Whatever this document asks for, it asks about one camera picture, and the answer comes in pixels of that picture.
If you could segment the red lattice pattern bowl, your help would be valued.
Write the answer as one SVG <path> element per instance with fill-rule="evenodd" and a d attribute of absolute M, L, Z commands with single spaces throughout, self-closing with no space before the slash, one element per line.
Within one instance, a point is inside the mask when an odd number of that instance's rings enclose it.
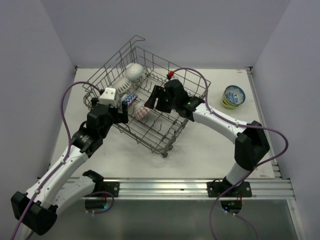
<path fill-rule="evenodd" d="M 135 119 L 139 121 L 143 119 L 150 111 L 151 109 L 146 107 L 143 101 L 140 101 L 134 106 L 133 114 Z"/>

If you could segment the lime green bowl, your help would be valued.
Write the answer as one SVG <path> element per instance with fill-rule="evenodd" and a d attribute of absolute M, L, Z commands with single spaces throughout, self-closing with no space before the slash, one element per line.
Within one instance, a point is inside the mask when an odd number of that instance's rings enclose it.
<path fill-rule="evenodd" d="M 223 103 L 223 100 L 222 100 L 222 105 L 226 108 L 226 109 L 231 109 L 231 110 L 234 110 L 234 109 L 237 109 L 239 107 L 239 105 L 237 107 L 233 107 L 233 106 L 229 106 L 229 105 L 226 105 Z"/>
<path fill-rule="evenodd" d="M 232 107 L 237 107 L 237 106 L 238 106 L 237 104 L 230 103 L 230 102 L 225 98 L 224 95 L 222 96 L 222 102 L 223 102 L 225 105 L 227 105 L 227 106 L 232 106 Z"/>

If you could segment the lime green bowl front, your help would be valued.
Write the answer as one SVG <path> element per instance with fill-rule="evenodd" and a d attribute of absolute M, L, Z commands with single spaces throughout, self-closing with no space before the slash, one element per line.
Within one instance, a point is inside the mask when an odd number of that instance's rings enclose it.
<path fill-rule="evenodd" d="M 226 109 L 231 109 L 231 110 L 234 110 L 234 109 L 237 109 L 239 107 L 239 105 L 237 107 L 233 107 L 233 106 L 229 106 L 229 105 L 226 105 L 223 103 L 223 100 L 222 100 L 222 105 L 226 108 Z"/>

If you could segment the blue floral pattern bowl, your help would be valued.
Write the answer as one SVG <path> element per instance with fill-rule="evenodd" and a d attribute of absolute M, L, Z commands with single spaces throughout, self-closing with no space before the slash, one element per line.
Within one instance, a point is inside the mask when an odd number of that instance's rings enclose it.
<path fill-rule="evenodd" d="M 233 106 L 242 105 L 246 100 L 245 92 L 237 85 L 227 86 L 224 90 L 224 97 Z"/>

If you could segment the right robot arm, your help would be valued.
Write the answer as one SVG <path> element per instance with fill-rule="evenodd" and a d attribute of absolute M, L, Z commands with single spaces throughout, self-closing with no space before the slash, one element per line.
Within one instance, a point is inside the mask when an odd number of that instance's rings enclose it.
<path fill-rule="evenodd" d="M 216 193 L 235 196 L 240 190 L 240 180 L 251 173 L 270 150 L 266 134 L 257 121 L 231 123 L 231 117 L 206 106 L 206 102 L 189 96 L 182 83 L 173 79 L 163 87 L 154 86 L 145 107 L 163 113 L 176 111 L 182 118 L 211 128 L 234 144 L 234 160 L 231 170 L 222 181 L 213 181 L 210 188 Z"/>

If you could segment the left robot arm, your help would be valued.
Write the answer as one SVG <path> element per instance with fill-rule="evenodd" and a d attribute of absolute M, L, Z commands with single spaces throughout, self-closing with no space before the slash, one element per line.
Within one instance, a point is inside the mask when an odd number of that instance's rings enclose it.
<path fill-rule="evenodd" d="M 63 185 L 103 144 L 112 125 L 128 123 L 128 103 L 118 108 L 111 104 L 95 103 L 78 131 L 55 164 L 26 192 L 17 191 L 10 199 L 18 224 L 27 226 L 39 236 L 55 224 L 58 214 L 77 199 L 103 193 L 103 177 L 88 170 L 70 188 Z"/>

